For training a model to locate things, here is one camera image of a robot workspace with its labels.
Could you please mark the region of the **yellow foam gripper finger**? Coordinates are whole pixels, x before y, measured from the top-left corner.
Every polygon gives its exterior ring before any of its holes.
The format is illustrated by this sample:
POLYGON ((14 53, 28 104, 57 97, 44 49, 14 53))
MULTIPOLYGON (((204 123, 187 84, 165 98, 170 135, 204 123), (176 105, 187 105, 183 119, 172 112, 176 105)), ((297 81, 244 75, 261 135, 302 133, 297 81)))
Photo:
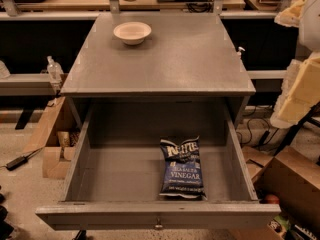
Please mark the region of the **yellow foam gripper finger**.
POLYGON ((287 129, 296 125, 320 101, 320 53, 303 62, 292 60, 287 67, 270 123, 287 129))
POLYGON ((298 0, 294 2, 290 7, 279 12, 275 17, 274 22, 284 27, 298 28, 306 2, 307 0, 298 0))

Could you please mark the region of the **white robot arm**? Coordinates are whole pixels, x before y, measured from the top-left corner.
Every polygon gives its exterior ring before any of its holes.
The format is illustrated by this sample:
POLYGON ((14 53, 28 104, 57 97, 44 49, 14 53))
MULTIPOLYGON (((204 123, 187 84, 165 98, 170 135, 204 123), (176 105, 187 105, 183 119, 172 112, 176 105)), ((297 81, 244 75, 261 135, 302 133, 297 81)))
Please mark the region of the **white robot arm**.
POLYGON ((320 102, 320 0, 298 0, 280 12, 275 22, 299 29, 299 43, 311 51, 303 62, 293 59, 287 67, 271 125, 286 129, 296 125, 320 102))

